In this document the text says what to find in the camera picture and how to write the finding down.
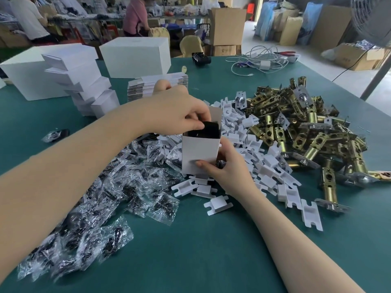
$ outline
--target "pink shirt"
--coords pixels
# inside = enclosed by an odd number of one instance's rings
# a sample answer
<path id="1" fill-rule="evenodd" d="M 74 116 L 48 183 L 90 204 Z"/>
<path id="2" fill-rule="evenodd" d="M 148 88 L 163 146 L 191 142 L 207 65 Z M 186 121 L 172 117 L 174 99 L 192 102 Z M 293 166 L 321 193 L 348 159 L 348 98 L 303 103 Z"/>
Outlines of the pink shirt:
<path id="1" fill-rule="evenodd" d="M 147 9 L 143 0 L 130 0 L 126 8 L 123 30 L 129 34 L 136 34 L 137 23 L 141 23 L 143 27 L 148 24 Z"/>

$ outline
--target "white floor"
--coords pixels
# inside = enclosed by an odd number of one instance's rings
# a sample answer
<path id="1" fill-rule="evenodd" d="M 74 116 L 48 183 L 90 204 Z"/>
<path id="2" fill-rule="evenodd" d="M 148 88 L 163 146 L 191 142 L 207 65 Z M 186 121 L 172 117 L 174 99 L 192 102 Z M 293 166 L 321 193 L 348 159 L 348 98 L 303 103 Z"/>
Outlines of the white floor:
<path id="1" fill-rule="evenodd" d="M 257 45 L 267 47 L 277 46 L 279 51 L 292 50 L 300 54 L 300 62 L 307 67 L 313 69 L 323 77 L 334 80 L 345 69 L 335 65 L 320 56 L 320 51 L 310 48 L 309 46 L 279 46 L 273 41 L 261 41 L 257 36 L 254 36 L 254 22 L 247 21 L 244 27 L 242 53 L 250 51 Z M 348 90 L 357 97 L 360 97 L 362 92 L 368 86 L 377 70 L 368 71 L 350 71 L 340 75 L 334 82 L 340 87 Z M 375 91 L 368 98 L 367 102 L 391 116 L 391 72 L 379 83 Z"/>

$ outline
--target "blue plastic bag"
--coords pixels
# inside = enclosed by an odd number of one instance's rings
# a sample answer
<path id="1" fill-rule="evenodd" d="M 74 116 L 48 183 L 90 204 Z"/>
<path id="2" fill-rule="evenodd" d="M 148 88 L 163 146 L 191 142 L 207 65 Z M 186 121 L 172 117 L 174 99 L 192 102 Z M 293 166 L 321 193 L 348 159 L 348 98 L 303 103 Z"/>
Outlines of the blue plastic bag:
<path id="1" fill-rule="evenodd" d="M 303 24 L 299 32 L 296 44 L 308 45 L 314 32 L 323 4 L 307 3 L 303 14 Z"/>
<path id="2" fill-rule="evenodd" d="M 273 24 L 273 9 L 277 6 L 276 1 L 268 1 L 262 4 L 261 14 L 259 16 L 254 35 L 261 37 L 263 41 L 268 41 Z"/>

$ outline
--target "person in white shirt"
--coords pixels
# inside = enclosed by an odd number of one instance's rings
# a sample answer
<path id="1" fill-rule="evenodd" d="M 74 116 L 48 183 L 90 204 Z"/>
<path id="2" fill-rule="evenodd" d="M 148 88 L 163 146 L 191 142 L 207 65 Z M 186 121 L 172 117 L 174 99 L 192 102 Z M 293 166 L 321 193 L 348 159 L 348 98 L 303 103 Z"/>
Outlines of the person in white shirt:
<path id="1" fill-rule="evenodd" d="M 60 43 L 64 37 L 50 34 L 44 27 L 48 21 L 42 16 L 33 0 L 10 0 L 14 16 L 33 44 Z"/>

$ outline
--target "person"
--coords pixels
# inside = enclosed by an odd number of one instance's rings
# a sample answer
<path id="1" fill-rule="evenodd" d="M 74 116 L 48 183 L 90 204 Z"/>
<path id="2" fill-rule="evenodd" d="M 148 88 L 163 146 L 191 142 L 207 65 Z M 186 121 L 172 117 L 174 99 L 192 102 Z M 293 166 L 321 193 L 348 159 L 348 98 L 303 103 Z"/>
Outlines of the person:
<path id="1" fill-rule="evenodd" d="M 129 142 L 149 132 L 173 135 L 202 129 L 201 121 L 211 121 L 203 101 L 189 95 L 183 85 L 171 88 L 168 81 L 159 80 L 153 96 L 121 105 L 4 173 L 0 177 L 0 282 L 66 217 Z M 232 143 L 221 138 L 221 145 L 218 157 L 226 161 L 223 169 L 206 161 L 196 164 L 247 210 L 287 290 L 364 292 L 258 190 Z"/>
<path id="2" fill-rule="evenodd" d="M 10 0 L 10 5 L 14 16 L 32 44 L 58 44 L 64 40 L 64 37 L 50 34 L 44 28 L 48 24 L 47 15 L 40 14 L 33 0 Z"/>
<path id="3" fill-rule="evenodd" d="M 124 19 L 125 37 L 148 37 L 148 14 L 145 6 L 155 0 L 130 0 Z"/>

